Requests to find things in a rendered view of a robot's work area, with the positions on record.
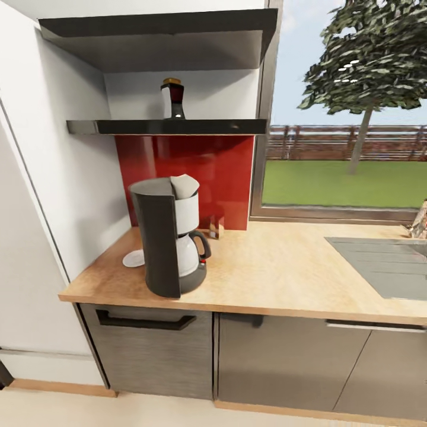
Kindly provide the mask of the paper coffee filter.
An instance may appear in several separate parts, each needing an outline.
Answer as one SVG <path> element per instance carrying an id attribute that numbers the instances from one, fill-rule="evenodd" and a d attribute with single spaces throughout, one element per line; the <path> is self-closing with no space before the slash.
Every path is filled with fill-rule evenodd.
<path id="1" fill-rule="evenodd" d="M 175 194 L 175 200 L 190 198 L 199 187 L 199 183 L 187 174 L 182 176 L 170 176 L 170 180 Z"/>

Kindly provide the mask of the bottle of coffee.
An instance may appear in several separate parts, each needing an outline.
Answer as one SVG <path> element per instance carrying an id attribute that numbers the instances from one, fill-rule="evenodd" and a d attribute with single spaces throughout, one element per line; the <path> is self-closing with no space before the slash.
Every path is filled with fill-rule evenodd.
<path id="1" fill-rule="evenodd" d="M 183 110 L 184 86 L 175 78 L 164 79 L 161 91 L 165 101 L 165 120 L 186 120 Z"/>

